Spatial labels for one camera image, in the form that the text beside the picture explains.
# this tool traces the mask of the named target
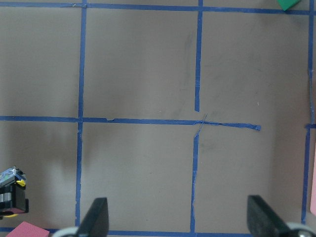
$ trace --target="green object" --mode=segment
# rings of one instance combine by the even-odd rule
[[[286,11],[292,6],[294,6],[295,4],[297,4],[300,0],[277,0],[277,1],[280,4],[283,11]]]

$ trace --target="green block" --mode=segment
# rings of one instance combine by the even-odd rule
[[[283,11],[286,11],[292,6],[294,6],[295,4],[297,4],[300,0],[277,0],[277,1],[280,4]]]

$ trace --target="yellow part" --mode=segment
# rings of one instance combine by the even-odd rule
[[[18,214],[13,214],[13,215],[4,216],[4,217],[11,218],[11,217],[15,217],[15,216],[17,216],[17,215],[18,215]]]
[[[22,180],[20,180],[20,181],[16,181],[16,183],[18,184],[18,185],[20,185],[21,187],[24,187],[25,186],[25,181],[22,179]]]

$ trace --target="vertical blue tape strip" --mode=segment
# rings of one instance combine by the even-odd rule
[[[315,106],[313,100],[313,41],[314,41],[314,0],[310,0],[309,35],[308,35],[308,74],[310,83],[311,123],[315,123]]]
[[[202,48],[202,27],[203,27],[203,0],[198,1],[200,10],[197,15],[197,54],[196,54],[196,89],[194,110],[199,112],[199,91],[201,78],[201,48]]]
[[[199,132],[194,136],[193,141],[193,168],[192,168],[192,191],[191,191],[191,220],[190,220],[190,233],[195,233],[195,213],[194,213],[194,200],[195,200],[195,184],[198,172],[198,139]]]
[[[311,141],[311,129],[307,128],[306,139],[305,139],[304,181],[303,181],[302,216],[301,216],[302,224],[306,223],[308,173],[309,173],[309,167],[310,167],[310,141]]]
[[[76,218],[75,225],[80,225],[80,198],[81,198],[81,168],[82,168],[82,129],[83,129],[83,86],[85,61],[85,34],[86,34],[87,8],[81,10],[80,34],[80,66],[79,66],[79,102],[78,102],[78,136],[77,136],[77,180],[76,180]]]

